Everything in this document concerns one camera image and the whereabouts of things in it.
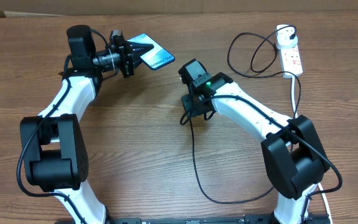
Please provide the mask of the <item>black smartphone lit screen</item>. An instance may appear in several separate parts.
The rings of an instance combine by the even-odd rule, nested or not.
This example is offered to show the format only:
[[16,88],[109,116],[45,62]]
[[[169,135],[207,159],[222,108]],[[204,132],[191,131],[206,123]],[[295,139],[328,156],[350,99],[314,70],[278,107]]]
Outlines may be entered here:
[[154,46],[153,49],[140,56],[141,60],[151,70],[158,70],[175,61],[175,57],[169,51],[163,48],[159,43],[157,43],[147,34],[140,34],[138,36],[135,36],[129,39],[129,42],[137,44],[152,44]]

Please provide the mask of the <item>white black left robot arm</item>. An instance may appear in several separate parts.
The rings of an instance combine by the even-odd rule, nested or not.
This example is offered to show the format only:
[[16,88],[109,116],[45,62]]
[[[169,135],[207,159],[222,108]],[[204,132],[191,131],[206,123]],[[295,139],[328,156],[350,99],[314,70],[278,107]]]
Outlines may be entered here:
[[154,44],[131,42],[114,30],[96,50],[87,25],[67,29],[70,55],[65,59],[62,87],[37,116],[20,123],[22,152],[16,168],[19,188],[30,197],[56,197],[72,216],[73,223],[110,223],[108,209],[88,182],[89,160],[79,121],[98,95],[103,73],[133,75],[141,56]]

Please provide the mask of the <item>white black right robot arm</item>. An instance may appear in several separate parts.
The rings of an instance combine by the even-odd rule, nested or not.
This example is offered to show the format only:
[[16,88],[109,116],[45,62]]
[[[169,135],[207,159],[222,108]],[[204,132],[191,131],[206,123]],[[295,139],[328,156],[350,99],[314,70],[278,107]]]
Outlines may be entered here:
[[310,194],[329,170],[313,123],[305,116],[291,119],[259,103],[229,76],[211,76],[193,59],[178,71],[189,94],[182,97],[185,117],[214,113],[233,120],[261,145],[265,170],[278,201],[272,223],[314,223],[308,213]]

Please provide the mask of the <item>white power strip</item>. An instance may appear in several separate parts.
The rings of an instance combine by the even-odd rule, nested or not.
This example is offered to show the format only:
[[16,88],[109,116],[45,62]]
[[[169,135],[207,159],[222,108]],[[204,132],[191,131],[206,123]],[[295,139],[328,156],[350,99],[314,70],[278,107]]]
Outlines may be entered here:
[[[287,27],[294,28],[287,24],[280,24],[276,26],[276,31]],[[303,73],[298,44],[289,49],[278,49],[278,54],[280,56],[283,78],[293,78],[295,75],[300,76]]]

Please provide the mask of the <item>brown cardboard backdrop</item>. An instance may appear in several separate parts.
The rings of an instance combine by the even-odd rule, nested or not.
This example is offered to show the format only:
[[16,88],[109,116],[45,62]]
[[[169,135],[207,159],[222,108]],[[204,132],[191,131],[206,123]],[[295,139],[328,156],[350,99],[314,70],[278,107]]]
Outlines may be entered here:
[[347,10],[358,0],[0,0],[0,17]]

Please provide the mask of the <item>white usb wall charger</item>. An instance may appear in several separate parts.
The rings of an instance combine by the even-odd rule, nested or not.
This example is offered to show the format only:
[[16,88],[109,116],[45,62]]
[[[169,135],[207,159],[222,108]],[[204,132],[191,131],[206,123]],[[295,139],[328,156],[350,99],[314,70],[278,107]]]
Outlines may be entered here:
[[277,48],[280,50],[289,49],[298,44],[298,37],[296,36],[295,29],[291,27],[278,30],[276,33],[276,40]]

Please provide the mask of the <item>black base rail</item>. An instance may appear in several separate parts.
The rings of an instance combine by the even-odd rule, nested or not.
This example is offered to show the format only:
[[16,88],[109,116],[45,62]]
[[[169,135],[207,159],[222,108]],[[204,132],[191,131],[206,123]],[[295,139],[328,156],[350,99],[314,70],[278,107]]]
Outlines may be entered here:
[[215,218],[111,218],[110,224],[270,224],[278,223],[273,215],[244,215],[243,217]]

